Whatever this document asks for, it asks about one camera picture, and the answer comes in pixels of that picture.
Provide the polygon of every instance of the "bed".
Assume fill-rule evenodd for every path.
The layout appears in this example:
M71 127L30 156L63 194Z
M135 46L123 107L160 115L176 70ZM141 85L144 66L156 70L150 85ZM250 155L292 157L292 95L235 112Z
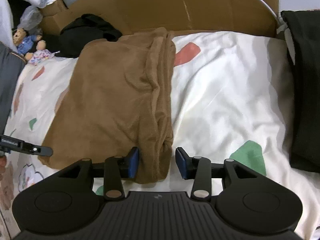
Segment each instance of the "bed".
M173 150L183 147L222 163L233 158L295 192L303 203L296 233L318 239L320 175L292 169L293 83L284 41L234 32L196 33L173 38L176 66L172 76ZM54 57L27 64L16 86L5 135L40 145L67 92L77 59ZM13 198L56 170L37 156L13 153L0 188L0 239L19 232L11 212ZM93 191L102 192L102 179ZM156 184L124 181L124 189L187 191L173 156L167 178ZM222 191L212 180L212 193Z

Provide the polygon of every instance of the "teddy bear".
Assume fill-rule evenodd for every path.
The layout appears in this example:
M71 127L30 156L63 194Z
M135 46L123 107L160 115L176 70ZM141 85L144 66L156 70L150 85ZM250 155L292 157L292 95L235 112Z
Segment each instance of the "teddy bear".
M45 41L43 40L39 41L36 46L37 51L35 53L28 52L24 57L25 60L29 64L36 66L40 62L43 62L46 59L54 57L54 54L59 52L57 51L57 52L51 53L49 50L45 49L45 46L46 46Z
M29 35L27 31L22 28L18 28L13 32L13 43L18 49L18 53L25 55L29 50L31 50L33 43L40 41L41 35Z

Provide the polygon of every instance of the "brown fleece blanket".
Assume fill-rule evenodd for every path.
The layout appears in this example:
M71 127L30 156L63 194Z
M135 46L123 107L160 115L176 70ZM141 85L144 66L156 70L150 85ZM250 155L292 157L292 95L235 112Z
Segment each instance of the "brown fleece blanket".
M82 158L93 163L140 148L136 182L167 176L172 153L170 109L175 46L164 28L95 40L82 50L39 157L62 169Z

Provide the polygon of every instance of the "cardboard box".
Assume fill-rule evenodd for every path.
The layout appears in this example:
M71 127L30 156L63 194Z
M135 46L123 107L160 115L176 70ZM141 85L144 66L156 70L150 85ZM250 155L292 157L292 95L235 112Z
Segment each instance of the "cardboard box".
M64 4L63 0L56 0L54 3L47 5L44 8L41 8L40 11L43 17L54 16L57 13L63 12L68 8Z
M265 0L277 13L279 0ZM258 0L78 0L44 17L45 33L59 34L84 13L101 16L124 35L144 29L235 31L274 37L276 21Z

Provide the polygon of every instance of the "black cloth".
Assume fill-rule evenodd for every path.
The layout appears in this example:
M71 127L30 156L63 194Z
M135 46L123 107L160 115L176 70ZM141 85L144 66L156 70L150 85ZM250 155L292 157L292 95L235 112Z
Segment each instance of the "black cloth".
M320 11L283 11L293 38L294 126L290 165L320 172Z
M94 14L84 14L63 28L59 41L61 52L58 57L79 57L84 46L90 41L107 39L117 41L122 33Z
M16 52L0 42L0 134L10 114L16 84L25 60Z
M20 17L22 16L24 10L30 6L29 2L24 0L8 0L13 17L13 29L16 29L20 23Z
M42 40L45 41L46 46L45 48L47 50L49 50L50 52L57 52L61 50L61 44L59 41L59 36L57 35L51 35L51 34L43 34L42 35ZM36 52L36 46L37 46L37 42L35 42L31 48L31 50L29 50L29 52Z

